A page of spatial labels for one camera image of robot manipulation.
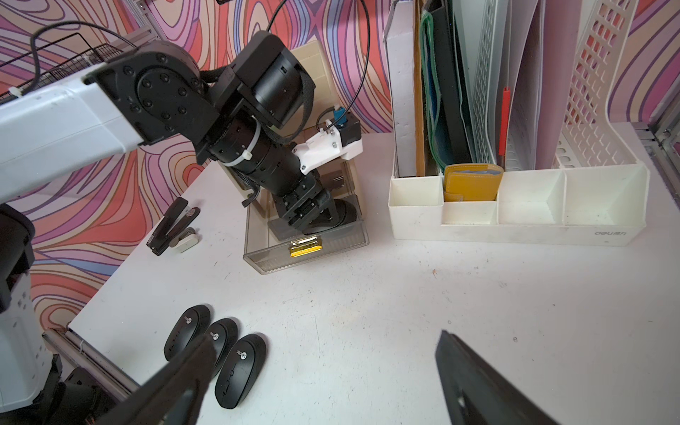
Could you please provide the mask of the brown cardboard folder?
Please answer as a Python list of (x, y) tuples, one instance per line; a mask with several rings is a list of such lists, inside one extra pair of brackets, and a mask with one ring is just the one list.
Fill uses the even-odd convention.
[(426, 175), (425, 122), (423, 107), (423, 78), (421, 77), (420, 25), (423, 2), (414, 0), (414, 115), (416, 144), (416, 176)]

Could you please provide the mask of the green folder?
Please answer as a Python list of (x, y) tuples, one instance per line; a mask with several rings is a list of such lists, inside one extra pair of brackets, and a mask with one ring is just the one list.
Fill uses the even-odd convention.
[(452, 8), (450, 1), (425, 2), (418, 33), (427, 139), (440, 169), (473, 159), (463, 114), (464, 79), (458, 70)]

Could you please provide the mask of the black computer mouse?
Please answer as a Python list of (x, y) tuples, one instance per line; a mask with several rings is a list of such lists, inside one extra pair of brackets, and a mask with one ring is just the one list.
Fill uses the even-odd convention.
[(357, 221), (357, 210), (354, 204), (343, 199), (334, 199), (333, 203), (311, 223), (310, 230), (313, 233), (319, 233), (355, 221)]
[(217, 403), (236, 408), (249, 394), (267, 357), (267, 343), (259, 334), (240, 338), (228, 353), (214, 389)]
[(212, 323), (206, 334), (210, 336), (212, 347), (216, 352), (216, 360), (212, 368), (212, 376), (219, 375), (228, 353), (238, 340), (238, 324), (231, 318), (219, 319)]
[(166, 361), (180, 354), (195, 338), (202, 336), (209, 328), (212, 310), (205, 304), (191, 306), (179, 317), (164, 345)]

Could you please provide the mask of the translucent grey folders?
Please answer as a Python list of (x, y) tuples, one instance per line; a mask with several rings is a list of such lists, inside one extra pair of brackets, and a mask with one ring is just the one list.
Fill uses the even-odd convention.
[(575, 63), (579, 1), (450, 1), (476, 163), (552, 167)]

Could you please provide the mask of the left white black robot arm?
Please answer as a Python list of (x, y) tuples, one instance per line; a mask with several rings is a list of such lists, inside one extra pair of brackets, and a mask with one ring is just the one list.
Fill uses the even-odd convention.
[(225, 67), (202, 71), (156, 41), (40, 86), (1, 107), (1, 410), (51, 405), (59, 385), (25, 292), (35, 257), (20, 194), (119, 153), (186, 137), (199, 162), (232, 169), (253, 189), (288, 198), (318, 189), (313, 165), (277, 131), (313, 109), (315, 83), (275, 35), (260, 31)]

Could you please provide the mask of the black stapler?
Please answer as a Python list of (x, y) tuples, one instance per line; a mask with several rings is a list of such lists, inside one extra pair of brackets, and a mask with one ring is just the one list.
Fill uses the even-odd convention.
[(170, 247), (171, 242), (178, 242), (180, 235), (188, 230), (193, 221), (198, 218), (201, 209), (195, 206), (186, 210), (188, 205), (188, 200), (179, 197), (168, 207), (165, 215), (146, 242), (146, 246), (153, 254), (162, 255)]

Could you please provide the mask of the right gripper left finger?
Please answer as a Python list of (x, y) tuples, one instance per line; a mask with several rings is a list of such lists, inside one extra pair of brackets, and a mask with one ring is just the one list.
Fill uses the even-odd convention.
[(215, 361), (216, 351), (209, 336), (193, 340), (97, 423), (196, 424)]

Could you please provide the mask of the white book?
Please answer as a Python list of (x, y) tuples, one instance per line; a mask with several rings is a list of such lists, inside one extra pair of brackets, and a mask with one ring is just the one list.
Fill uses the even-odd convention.
[(416, 177), (414, 1), (392, 1), (384, 30), (398, 177)]

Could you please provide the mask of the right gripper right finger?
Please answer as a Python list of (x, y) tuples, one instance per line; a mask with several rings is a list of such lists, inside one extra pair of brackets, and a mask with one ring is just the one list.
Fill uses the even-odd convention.
[(453, 333), (441, 332), (436, 363), (452, 424), (554, 424)]

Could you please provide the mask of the white file rack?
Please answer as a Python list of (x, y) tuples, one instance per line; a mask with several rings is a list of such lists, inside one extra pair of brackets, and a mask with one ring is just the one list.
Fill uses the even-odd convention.
[(404, 240), (624, 246), (649, 172), (608, 118), (634, 1), (396, 1), (384, 34)]

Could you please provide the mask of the aluminium rail base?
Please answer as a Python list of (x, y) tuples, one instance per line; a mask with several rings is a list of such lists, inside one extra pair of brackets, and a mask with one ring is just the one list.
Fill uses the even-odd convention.
[(139, 389), (137, 382), (71, 329), (48, 329), (42, 337), (73, 371), (79, 370), (88, 384), (99, 387), (116, 402)]

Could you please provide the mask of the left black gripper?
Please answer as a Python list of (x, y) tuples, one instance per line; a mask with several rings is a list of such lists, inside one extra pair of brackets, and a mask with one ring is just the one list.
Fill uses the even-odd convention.
[(269, 221), (275, 234), (314, 234), (338, 225), (338, 208), (318, 171), (306, 175), (289, 194), (273, 196), (278, 218)]

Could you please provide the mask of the beige drawer organizer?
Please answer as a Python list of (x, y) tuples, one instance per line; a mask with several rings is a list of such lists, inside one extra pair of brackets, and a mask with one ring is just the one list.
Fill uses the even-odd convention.
[[(319, 115), (331, 106), (340, 106), (340, 97), (333, 80), (333, 73), (327, 54), (322, 48), (321, 42), (313, 39), (307, 42), (307, 44), (293, 49), (291, 53), (302, 67), (306, 69), (306, 72), (311, 76), (315, 84), (312, 111), (303, 131), (294, 139), (295, 143), (304, 143), (318, 132), (316, 120)], [(271, 129), (281, 137), (291, 136), (303, 118), (303, 109), (303, 106), (299, 107), (282, 129), (276, 129), (275, 127), (271, 127)], [(246, 184), (230, 168), (225, 168), (225, 166), (222, 166), (222, 168), (230, 174), (230, 179), (238, 188), (237, 190), (241, 193), (242, 198), (247, 198), (248, 195), (253, 193), (253, 190), (248, 189)]]

